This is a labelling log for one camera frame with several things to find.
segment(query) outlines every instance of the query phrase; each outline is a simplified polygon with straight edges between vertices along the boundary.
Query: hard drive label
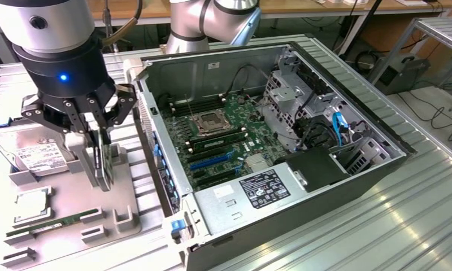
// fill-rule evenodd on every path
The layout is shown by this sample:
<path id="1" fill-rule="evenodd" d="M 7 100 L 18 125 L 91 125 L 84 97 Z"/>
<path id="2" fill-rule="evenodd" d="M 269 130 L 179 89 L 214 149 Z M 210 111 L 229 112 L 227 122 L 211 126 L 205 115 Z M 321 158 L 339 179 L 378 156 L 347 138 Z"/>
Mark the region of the hard drive label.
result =
<path id="1" fill-rule="evenodd" d="M 66 166 L 66 159 L 56 143 L 38 144 L 15 151 L 32 173 Z"/>
<path id="2" fill-rule="evenodd" d="M 241 185 L 257 209 L 291 195 L 274 169 L 242 180 Z"/>

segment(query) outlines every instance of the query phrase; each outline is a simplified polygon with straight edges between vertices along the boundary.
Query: pcie slot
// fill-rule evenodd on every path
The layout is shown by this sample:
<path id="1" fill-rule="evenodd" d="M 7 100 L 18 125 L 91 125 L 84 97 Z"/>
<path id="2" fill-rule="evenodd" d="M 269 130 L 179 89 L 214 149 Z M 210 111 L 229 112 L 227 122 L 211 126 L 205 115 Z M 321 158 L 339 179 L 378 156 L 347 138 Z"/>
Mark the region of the pcie slot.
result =
<path id="1" fill-rule="evenodd" d="M 197 181 L 197 184 L 198 185 L 207 185 L 207 184 L 210 184 L 211 182 L 217 182 L 217 181 L 221 181 L 221 180 L 223 180 L 225 178 L 227 178 L 227 177 L 230 177 L 230 176 L 233 176 L 233 175 L 235 175 L 237 174 L 237 169 L 231 169 L 231 170 L 229 170 L 229 171 L 225 171 L 225 172 L 222 172 L 222 173 L 218 173 L 217 175 L 214 175 L 214 176 L 210 176 L 210 177 L 206 177 L 206 178 L 203 178 L 203 179 L 199 179 L 198 181 Z"/>
<path id="2" fill-rule="evenodd" d="M 219 164 L 219 163 L 222 163 L 222 162 L 226 162 L 226 161 L 229 161 L 229 160 L 231 159 L 233 155 L 234 155 L 234 152 L 230 152 L 230 153 L 226 154 L 226 155 L 222 155 L 222 156 L 215 157 L 215 158 L 211 158 L 211 159 L 209 159 L 209 160 L 206 160 L 206 161 L 203 161 L 203 162 L 199 162 L 199 163 L 197 163 L 197 164 L 193 164 L 193 165 L 190 166 L 190 169 L 191 169 L 193 171 L 195 171 L 195 170 L 202 169 L 202 168 L 206 168 L 206 167 L 209 167 L 209 166 L 211 166 L 211 165 L 217 165 L 217 164 Z"/>

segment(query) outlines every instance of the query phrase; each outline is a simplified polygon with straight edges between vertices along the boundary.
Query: blue latch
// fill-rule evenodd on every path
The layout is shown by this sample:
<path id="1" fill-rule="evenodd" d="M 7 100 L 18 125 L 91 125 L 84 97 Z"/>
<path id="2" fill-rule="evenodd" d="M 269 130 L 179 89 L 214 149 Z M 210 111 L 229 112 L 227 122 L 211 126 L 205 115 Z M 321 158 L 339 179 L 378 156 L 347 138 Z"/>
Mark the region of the blue latch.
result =
<path id="1" fill-rule="evenodd" d="M 159 152 L 161 152 L 161 150 L 159 150 L 159 144 L 157 144 L 157 145 L 154 146 L 154 156 L 159 156 Z"/>
<path id="2" fill-rule="evenodd" d="M 187 223 L 185 222 L 185 219 L 177 220 L 171 223 L 173 230 L 171 233 L 177 233 L 181 230 L 185 230 L 187 228 Z"/>
<path id="3" fill-rule="evenodd" d="M 343 117 L 341 112 L 335 112 L 333 116 L 333 124 L 334 124 L 334 130 L 339 137 L 339 145 L 342 146 L 342 135 L 341 135 L 341 127 L 349 128 L 349 123 L 346 121 L 346 118 Z"/>

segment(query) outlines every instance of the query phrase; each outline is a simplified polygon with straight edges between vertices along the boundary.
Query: blue led light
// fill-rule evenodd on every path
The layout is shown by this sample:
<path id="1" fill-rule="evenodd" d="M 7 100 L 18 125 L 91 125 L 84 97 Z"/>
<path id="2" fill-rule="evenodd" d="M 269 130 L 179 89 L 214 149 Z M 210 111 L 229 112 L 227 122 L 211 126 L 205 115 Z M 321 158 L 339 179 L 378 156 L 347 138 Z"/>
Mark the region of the blue led light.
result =
<path id="1" fill-rule="evenodd" d="M 67 74 L 59 75 L 59 79 L 60 79 L 60 81 L 67 82 L 68 81 L 68 75 Z"/>

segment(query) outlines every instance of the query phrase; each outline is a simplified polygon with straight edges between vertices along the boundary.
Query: metal workbench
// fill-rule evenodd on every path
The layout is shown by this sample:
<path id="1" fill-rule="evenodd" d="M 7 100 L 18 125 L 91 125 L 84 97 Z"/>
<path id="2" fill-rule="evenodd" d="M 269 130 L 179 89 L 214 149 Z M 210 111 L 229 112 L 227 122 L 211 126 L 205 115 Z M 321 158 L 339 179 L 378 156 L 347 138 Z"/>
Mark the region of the metal workbench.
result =
<path id="1" fill-rule="evenodd" d="M 414 146 L 418 155 L 359 199 L 215 270 L 452 270 L 452 152 L 433 137 L 426 138 L 422 128 L 317 39 L 298 35 L 258 39 L 251 44 L 282 41 L 297 41 L 303 46 Z M 217 43 L 213 48 L 226 46 Z M 117 82 L 125 80 L 125 59 L 159 53 L 146 50 L 106 56 Z M 32 88 L 28 81 L 22 65 L 3 65 L 0 92 Z M 161 230 L 163 214 L 131 123 L 126 122 L 113 137 L 129 149 L 143 232 L 35 270 L 183 269 L 179 254 L 169 248 Z M 8 182 L 4 171 L 0 176 L 2 185 Z"/>
<path id="2" fill-rule="evenodd" d="M 386 61 L 382 63 L 382 68 L 377 69 L 375 73 L 369 76 L 369 81 L 375 84 L 387 70 L 391 60 L 397 57 L 401 52 L 402 46 L 405 46 L 407 40 L 411 38 L 411 34 L 415 30 L 421 30 L 429 37 L 435 38 L 441 43 L 452 49 L 452 17 L 449 18 L 415 18 L 405 33 L 401 36 L 399 41 L 393 48 Z M 422 45 L 426 43 L 425 39 L 418 46 L 415 46 L 414 51 L 419 51 Z"/>

